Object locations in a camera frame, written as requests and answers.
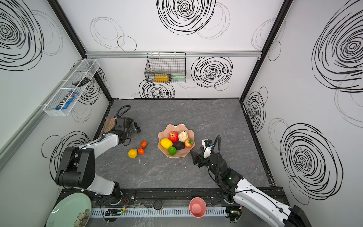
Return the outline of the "red green apple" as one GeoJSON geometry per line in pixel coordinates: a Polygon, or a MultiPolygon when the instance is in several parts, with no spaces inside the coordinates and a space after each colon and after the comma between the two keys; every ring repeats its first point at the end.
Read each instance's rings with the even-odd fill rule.
{"type": "Polygon", "coordinates": [[[192,148],[193,145],[194,145],[194,140],[191,138],[186,139],[184,142],[185,148],[192,148]]]}

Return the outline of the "dark avocado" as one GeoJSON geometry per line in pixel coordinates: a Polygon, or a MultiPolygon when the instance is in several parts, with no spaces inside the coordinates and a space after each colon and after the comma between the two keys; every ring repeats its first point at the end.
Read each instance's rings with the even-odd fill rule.
{"type": "Polygon", "coordinates": [[[176,150],[182,150],[182,149],[185,149],[185,144],[184,144],[184,142],[177,141],[177,142],[173,143],[173,147],[175,147],[176,150]]]}

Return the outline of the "green lime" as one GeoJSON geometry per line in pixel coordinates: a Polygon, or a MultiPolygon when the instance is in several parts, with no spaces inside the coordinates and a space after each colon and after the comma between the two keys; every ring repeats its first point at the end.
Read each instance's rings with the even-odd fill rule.
{"type": "Polygon", "coordinates": [[[177,149],[174,146],[168,148],[168,152],[170,155],[174,156],[177,153],[177,149]]]}

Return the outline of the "beige pale fruit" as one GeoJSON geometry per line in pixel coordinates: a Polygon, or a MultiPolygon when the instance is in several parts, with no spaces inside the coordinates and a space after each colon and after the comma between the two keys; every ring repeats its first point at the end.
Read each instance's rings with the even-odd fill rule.
{"type": "Polygon", "coordinates": [[[185,141],[189,138],[189,135],[186,130],[180,132],[178,134],[178,139],[180,142],[185,143],[185,141]]]}

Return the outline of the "small yellow fruit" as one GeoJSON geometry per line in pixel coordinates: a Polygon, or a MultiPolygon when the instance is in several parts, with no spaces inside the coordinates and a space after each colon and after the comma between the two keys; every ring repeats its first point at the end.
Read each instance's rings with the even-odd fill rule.
{"type": "Polygon", "coordinates": [[[130,149],[128,152],[128,157],[131,159],[136,158],[138,155],[138,151],[136,149],[130,149]]]}

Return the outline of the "red crinkled fruit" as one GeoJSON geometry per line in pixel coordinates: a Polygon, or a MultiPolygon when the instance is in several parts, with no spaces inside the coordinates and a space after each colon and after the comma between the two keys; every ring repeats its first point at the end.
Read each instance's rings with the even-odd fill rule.
{"type": "Polygon", "coordinates": [[[175,132],[175,131],[170,132],[170,133],[169,133],[169,140],[170,140],[172,143],[179,141],[179,135],[178,135],[178,133],[177,133],[177,132],[175,132]]]}

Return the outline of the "yellow lemon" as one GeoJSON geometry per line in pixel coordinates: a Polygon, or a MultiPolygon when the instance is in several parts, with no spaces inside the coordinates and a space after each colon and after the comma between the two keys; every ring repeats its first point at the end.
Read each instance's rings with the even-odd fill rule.
{"type": "Polygon", "coordinates": [[[168,138],[163,138],[160,141],[160,145],[165,148],[165,149],[169,149],[170,147],[173,146],[173,142],[171,140],[169,140],[168,138]]]}

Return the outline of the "pink wavy fruit bowl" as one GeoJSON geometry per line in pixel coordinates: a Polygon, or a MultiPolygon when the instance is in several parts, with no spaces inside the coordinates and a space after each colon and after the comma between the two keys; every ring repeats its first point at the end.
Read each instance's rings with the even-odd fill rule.
{"type": "Polygon", "coordinates": [[[194,146],[194,131],[184,124],[169,124],[158,134],[157,147],[168,158],[184,158],[194,146]]]}

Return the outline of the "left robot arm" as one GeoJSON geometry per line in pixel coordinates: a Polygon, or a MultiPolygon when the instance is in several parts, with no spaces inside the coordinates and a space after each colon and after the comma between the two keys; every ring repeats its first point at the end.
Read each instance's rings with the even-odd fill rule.
{"type": "Polygon", "coordinates": [[[129,117],[114,117],[106,120],[109,131],[96,140],[78,147],[68,147],[64,150],[55,183],[67,188],[84,189],[96,195],[111,198],[111,205],[117,205],[123,199],[120,185],[107,180],[95,171],[95,159],[109,149],[124,144],[129,136],[140,133],[138,124],[129,117]]]}

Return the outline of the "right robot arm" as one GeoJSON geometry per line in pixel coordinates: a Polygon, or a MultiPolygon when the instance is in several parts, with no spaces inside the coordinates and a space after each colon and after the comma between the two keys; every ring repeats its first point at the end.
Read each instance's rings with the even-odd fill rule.
{"type": "Polygon", "coordinates": [[[228,167],[219,153],[212,152],[207,158],[203,153],[190,152],[193,163],[205,166],[209,175],[227,196],[228,203],[238,203],[257,215],[271,227],[310,227],[304,211],[290,207],[253,186],[246,178],[228,167]]]}

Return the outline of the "dark grape bunch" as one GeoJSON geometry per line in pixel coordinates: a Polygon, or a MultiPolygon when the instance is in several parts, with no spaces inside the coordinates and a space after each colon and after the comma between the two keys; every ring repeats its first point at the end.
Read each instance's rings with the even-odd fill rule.
{"type": "Polygon", "coordinates": [[[141,132],[141,129],[140,129],[140,127],[138,126],[138,124],[136,122],[133,122],[132,128],[133,128],[135,133],[140,133],[141,132]]]}

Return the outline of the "brown woven mat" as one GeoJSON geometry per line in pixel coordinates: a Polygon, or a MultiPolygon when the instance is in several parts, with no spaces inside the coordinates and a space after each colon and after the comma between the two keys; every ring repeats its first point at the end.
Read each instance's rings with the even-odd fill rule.
{"type": "Polygon", "coordinates": [[[109,131],[111,131],[115,127],[115,122],[116,119],[114,117],[106,118],[102,133],[108,133],[109,131]]]}

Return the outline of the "orange tangerine upper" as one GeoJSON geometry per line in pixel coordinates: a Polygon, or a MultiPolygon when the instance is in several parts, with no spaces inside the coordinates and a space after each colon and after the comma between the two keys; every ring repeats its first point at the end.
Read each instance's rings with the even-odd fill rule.
{"type": "Polygon", "coordinates": [[[140,144],[140,146],[141,146],[142,148],[145,148],[145,147],[147,146],[147,142],[146,142],[146,141],[143,141],[143,142],[140,144]]]}

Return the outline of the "orange tangerine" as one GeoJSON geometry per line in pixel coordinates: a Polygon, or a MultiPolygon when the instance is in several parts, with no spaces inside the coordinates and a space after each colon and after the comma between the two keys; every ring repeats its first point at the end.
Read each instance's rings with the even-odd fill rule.
{"type": "Polygon", "coordinates": [[[145,148],[145,147],[147,146],[147,142],[146,142],[146,141],[143,141],[143,142],[140,144],[140,146],[141,146],[142,148],[145,148]]]}
{"type": "Polygon", "coordinates": [[[144,155],[144,154],[145,154],[145,151],[144,151],[144,149],[143,149],[143,148],[139,148],[139,149],[138,149],[138,153],[139,153],[140,155],[144,155]]]}

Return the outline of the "orange tangerine lower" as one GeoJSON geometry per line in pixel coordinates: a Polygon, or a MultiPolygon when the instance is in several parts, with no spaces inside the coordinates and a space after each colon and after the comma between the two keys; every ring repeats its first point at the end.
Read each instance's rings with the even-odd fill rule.
{"type": "Polygon", "coordinates": [[[139,149],[138,149],[138,153],[139,153],[140,155],[144,155],[144,154],[145,154],[145,151],[144,151],[144,149],[143,149],[143,148],[139,148],[139,149]]]}

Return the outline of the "pink cup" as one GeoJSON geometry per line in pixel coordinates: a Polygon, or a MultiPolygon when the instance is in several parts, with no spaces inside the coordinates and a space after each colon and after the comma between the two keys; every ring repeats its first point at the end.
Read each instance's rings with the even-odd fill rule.
{"type": "Polygon", "coordinates": [[[195,197],[189,204],[189,210],[193,217],[202,218],[207,212],[207,205],[202,198],[195,197]]]}

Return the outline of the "blue candy packet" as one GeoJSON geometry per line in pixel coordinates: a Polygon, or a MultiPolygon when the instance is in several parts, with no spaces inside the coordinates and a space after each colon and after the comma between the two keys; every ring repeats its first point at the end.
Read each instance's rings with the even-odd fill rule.
{"type": "Polygon", "coordinates": [[[69,105],[78,97],[78,93],[69,91],[63,100],[56,106],[56,110],[67,109],[69,105]]]}

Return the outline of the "yellow bottle in basket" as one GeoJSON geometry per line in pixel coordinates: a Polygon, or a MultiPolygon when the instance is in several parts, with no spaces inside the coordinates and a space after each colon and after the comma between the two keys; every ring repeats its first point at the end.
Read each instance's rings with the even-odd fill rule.
{"type": "Polygon", "coordinates": [[[154,76],[155,83],[168,83],[171,81],[169,74],[156,74],[154,76]]]}

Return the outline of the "black remote control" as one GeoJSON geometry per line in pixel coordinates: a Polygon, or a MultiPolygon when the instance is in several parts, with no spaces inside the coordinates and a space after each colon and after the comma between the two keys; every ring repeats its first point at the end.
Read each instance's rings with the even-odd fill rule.
{"type": "Polygon", "coordinates": [[[72,83],[76,88],[78,87],[83,87],[85,86],[86,84],[88,84],[90,82],[90,79],[87,78],[87,77],[84,77],[83,79],[79,80],[79,81],[76,81],[74,83],[72,83]]]}

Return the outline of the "black round knob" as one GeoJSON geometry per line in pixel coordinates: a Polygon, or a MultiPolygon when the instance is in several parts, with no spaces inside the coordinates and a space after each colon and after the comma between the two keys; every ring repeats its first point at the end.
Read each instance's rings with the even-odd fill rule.
{"type": "Polygon", "coordinates": [[[161,210],[163,208],[163,202],[161,200],[154,201],[153,208],[157,211],[161,210]]]}

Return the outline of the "green item in basket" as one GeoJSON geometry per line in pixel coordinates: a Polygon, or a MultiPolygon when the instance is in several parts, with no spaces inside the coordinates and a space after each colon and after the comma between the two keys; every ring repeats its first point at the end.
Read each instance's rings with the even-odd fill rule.
{"type": "Polygon", "coordinates": [[[171,83],[185,83],[186,74],[185,73],[171,73],[171,83]]]}

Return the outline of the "green floral plate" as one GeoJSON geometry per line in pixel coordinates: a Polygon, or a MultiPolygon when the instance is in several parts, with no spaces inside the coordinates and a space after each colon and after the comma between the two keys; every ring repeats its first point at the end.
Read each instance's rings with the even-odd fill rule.
{"type": "Polygon", "coordinates": [[[92,211],[91,199],[75,193],[62,199],[51,211],[46,227],[85,227],[92,211]]]}

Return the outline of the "aluminium wall rail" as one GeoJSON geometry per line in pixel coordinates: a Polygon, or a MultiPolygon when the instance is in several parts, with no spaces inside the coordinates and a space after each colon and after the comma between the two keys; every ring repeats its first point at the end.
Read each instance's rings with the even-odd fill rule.
{"type": "Polygon", "coordinates": [[[88,58],[144,58],[144,57],[260,57],[261,51],[114,51],[87,52],[88,58]]]}

